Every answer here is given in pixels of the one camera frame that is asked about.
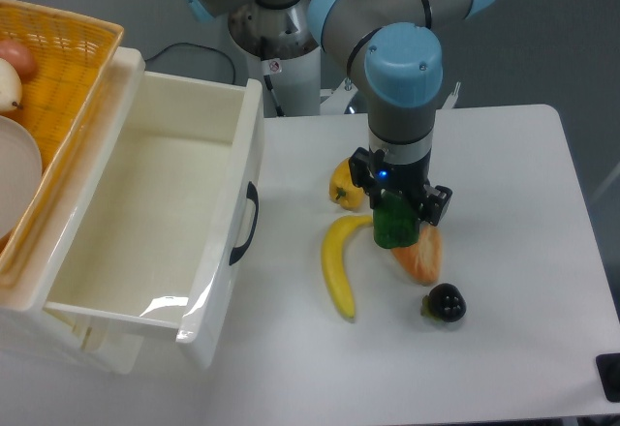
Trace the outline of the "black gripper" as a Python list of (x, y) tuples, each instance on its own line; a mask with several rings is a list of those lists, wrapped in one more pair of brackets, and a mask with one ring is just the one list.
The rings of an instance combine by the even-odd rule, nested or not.
[(387, 191), (405, 199), (423, 222), (437, 227), (449, 208), (452, 189), (429, 184), (430, 157), (428, 150), (419, 160), (398, 165), (388, 162), (384, 150), (359, 147), (349, 159), (349, 170), (354, 186), (368, 196), (371, 209), (380, 205), (382, 191)]

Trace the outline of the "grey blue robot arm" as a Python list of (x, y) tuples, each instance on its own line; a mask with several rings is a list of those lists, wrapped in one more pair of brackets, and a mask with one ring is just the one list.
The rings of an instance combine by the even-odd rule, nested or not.
[(313, 52), (328, 54), (364, 95), (369, 145), (350, 161), (354, 183), (380, 204), (403, 198), (437, 225), (451, 191), (429, 182), (435, 102), (443, 82), (438, 28), (495, 0), (185, 0), (194, 16), (225, 15), (232, 40), (270, 82)]

